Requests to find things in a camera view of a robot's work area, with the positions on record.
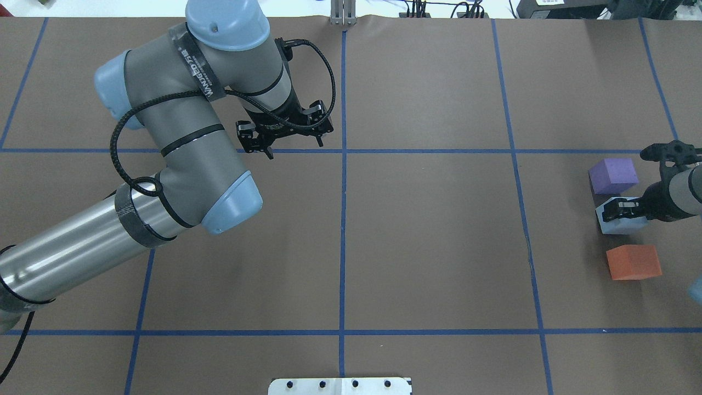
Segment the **light blue foam block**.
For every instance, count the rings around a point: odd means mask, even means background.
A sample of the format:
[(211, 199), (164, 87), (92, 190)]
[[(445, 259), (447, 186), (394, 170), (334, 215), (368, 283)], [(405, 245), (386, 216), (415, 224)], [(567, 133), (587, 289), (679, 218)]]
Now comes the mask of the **light blue foam block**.
[(595, 217), (598, 220), (600, 230), (605, 235), (631, 235), (634, 234), (642, 228), (649, 225), (649, 220), (646, 217), (637, 218), (615, 218), (611, 222), (605, 222), (603, 220), (603, 213), (605, 205), (619, 199), (619, 196), (611, 197), (604, 201), (595, 209)]

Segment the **purple foam block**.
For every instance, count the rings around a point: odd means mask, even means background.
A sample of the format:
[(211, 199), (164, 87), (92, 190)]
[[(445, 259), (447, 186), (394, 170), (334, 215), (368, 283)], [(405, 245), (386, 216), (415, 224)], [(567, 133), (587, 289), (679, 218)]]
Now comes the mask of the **purple foam block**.
[(590, 167), (587, 173), (592, 192), (597, 195), (621, 194), (639, 185), (631, 158), (605, 158)]

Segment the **orange foam block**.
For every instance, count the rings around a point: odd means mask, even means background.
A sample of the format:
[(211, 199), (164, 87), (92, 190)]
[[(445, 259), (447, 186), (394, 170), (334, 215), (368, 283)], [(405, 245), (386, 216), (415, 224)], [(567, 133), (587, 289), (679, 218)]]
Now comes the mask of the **orange foam block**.
[(621, 245), (607, 250), (606, 258), (612, 280), (644, 280), (663, 274), (654, 245)]

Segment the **brown paper table cover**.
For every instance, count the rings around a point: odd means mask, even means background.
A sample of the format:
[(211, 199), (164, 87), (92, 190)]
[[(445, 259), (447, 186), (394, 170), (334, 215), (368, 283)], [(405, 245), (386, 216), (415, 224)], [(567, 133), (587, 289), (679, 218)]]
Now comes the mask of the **brown paper table cover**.
[[(340, 85), (335, 132), (242, 156), (263, 209), (192, 228), (37, 313), (3, 394), (699, 394), (700, 219), (602, 235), (588, 170), (700, 145), (699, 21), (274, 18)], [(612, 280), (654, 245), (662, 275)]]

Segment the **aluminium frame post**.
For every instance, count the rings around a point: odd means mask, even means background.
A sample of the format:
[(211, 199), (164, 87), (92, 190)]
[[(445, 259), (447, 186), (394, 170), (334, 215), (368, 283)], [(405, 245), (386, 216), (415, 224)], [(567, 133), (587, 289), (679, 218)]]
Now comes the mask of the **aluminium frame post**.
[(336, 26), (353, 26), (358, 22), (356, 0), (331, 0), (330, 23)]

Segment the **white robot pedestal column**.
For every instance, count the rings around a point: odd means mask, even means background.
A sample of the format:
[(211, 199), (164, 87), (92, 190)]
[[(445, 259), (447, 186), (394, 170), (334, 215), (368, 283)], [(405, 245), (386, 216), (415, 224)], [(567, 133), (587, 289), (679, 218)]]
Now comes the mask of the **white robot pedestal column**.
[(268, 394), (412, 394), (410, 378), (329, 377), (275, 379)]

